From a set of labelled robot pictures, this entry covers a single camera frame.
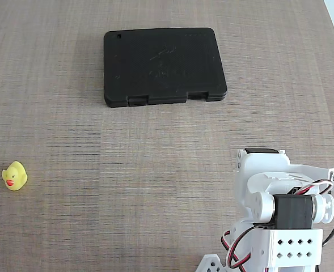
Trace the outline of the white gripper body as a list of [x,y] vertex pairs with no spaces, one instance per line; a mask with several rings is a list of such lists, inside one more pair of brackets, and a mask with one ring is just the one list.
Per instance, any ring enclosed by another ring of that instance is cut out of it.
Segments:
[[329,178],[328,169],[292,164],[284,150],[245,148],[237,151],[234,194],[246,199],[255,192],[287,194]]

